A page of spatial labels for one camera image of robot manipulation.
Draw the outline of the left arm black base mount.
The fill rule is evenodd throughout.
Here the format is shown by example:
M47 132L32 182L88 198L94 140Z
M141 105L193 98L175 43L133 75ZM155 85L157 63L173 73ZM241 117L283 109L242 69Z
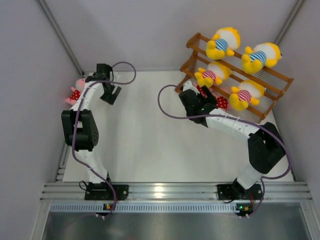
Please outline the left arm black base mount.
M127 184L113 184L112 187L118 201L127 199L129 195L129 186ZM114 194L106 182L89 182L85 190L84 199L86 201L111 201L114 200Z

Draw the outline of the yellow plush blue stripes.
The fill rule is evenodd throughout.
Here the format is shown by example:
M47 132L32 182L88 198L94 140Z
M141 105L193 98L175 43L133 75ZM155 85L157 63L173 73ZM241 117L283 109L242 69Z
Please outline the yellow plush blue stripes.
M206 44L205 53L211 60L232 57L241 46L240 32L234 27L220 28Z
M241 57L242 70L253 75L264 67L274 67L282 57L279 46L271 42L260 43L254 48L246 46Z

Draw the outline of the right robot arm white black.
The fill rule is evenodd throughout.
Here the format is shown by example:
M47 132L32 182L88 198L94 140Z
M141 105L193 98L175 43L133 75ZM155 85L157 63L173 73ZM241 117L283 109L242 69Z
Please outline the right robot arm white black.
M271 122L260 125L228 114L218 106L217 98L206 86L197 88L189 80L178 96L187 119L225 133L247 146L247 166L230 187L222 190L220 198L238 200L257 192L256 183L287 155L276 126Z

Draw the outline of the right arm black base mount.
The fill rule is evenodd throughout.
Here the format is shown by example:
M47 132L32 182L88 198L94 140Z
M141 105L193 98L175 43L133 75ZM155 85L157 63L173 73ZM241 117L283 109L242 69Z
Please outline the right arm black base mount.
M217 185L217 195L220 201L231 203L237 200L262 200L265 193L264 182L259 180L248 189L244 189L236 180L232 183L221 183Z

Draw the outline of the pink plush red dotted dress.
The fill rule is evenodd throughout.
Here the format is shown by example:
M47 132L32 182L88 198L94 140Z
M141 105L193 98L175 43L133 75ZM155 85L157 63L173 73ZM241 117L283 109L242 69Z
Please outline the pink plush red dotted dress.
M206 98L208 94L199 86L196 86L197 90Z

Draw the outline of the yellow plush red stripes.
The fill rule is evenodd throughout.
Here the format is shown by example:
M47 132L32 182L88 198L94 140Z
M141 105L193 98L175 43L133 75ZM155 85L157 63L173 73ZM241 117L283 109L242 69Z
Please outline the yellow plush red stripes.
M213 85L221 85L232 74L233 71L230 68L215 61L208 64L206 69L199 67L194 76L200 87L211 88Z
M231 87L229 103L237 111L243 111L249 105L257 106L266 88L253 80L244 80L238 86Z

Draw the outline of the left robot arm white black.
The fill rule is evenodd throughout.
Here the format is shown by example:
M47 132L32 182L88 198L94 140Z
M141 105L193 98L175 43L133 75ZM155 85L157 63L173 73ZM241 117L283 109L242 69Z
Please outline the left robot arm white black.
M93 109L99 101L114 105L122 89L115 85L114 79L113 67L98 63L94 73L77 81L72 89L77 96L68 99L71 108L61 113L64 141L71 147L74 160L87 169L89 183L84 190L87 193L95 190L102 200L109 199L115 189L95 149L100 134Z

